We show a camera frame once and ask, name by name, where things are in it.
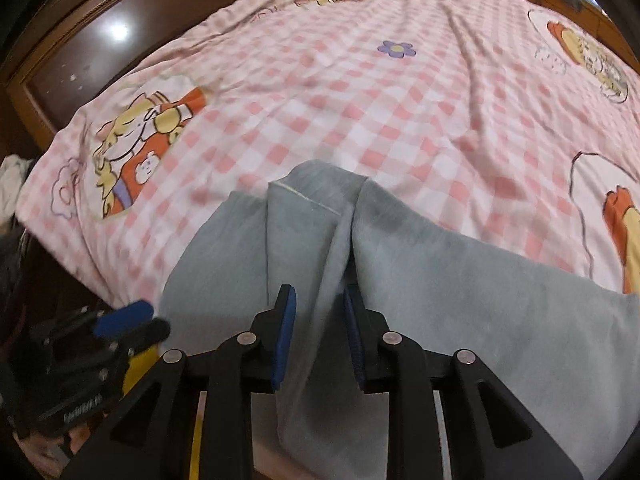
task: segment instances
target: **pink gingham bedsheet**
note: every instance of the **pink gingham bedsheet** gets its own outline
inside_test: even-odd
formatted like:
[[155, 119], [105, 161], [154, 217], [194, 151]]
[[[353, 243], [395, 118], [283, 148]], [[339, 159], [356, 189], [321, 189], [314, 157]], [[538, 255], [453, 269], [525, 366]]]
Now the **pink gingham bedsheet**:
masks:
[[[584, 218], [597, 223], [602, 210], [575, 203], [574, 160], [597, 153], [628, 186], [638, 181], [639, 81], [597, 45], [618, 70], [612, 90], [548, 22], [581, 34], [525, 0], [239, 0], [80, 108], [25, 184], [18, 218], [110, 304], [157, 305], [231, 191], [262, 194], [318, 158], [441, 226], [593, 277], [610, 240], [600, 226], [595, 248], [585, 245]], [[150, 104], [105, 144], [140, 94]], [[170, 145], [154, 126], [166, 108], [179, 121]], [[143, 151], [126, 170], [117, 157], [131, 136]], [[101, 188], [106, 160], [118, 180]], [[597, 172], [584, 178], [598, 187]], [[616, 265], [615, 252], [600, 253], [601, 266]], [[617, 279], [602, 284], [615, 290]]]

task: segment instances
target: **black clamp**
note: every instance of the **black clamp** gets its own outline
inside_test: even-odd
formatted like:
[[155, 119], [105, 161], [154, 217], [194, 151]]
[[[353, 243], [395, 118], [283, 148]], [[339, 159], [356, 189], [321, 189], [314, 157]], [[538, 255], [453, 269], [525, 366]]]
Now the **black clamp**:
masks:
[[216, 350], [169, 350], [120, 401], [64, 469], [61, 480], [188, 479], [196, 412], [207, 393], [200, 480], [250, 480], [251, 393], [284, 379], [296, 294], [283, 285], [273, 310]]
[[164, 319], [137, 302], [116, 312], [87, 307], [40, 323], [0, 358], [0, 394], [19, 438], [55, 438], [122, 398], [130, 357], [166, 339]]
[[582, 480], [574, 463], [509, 389], [470, 350], [424, 350], [344, 292], [356, 380], [389, 392], [390, 480], [444, 478], [434, 391], [440, 394], [453, 480]]

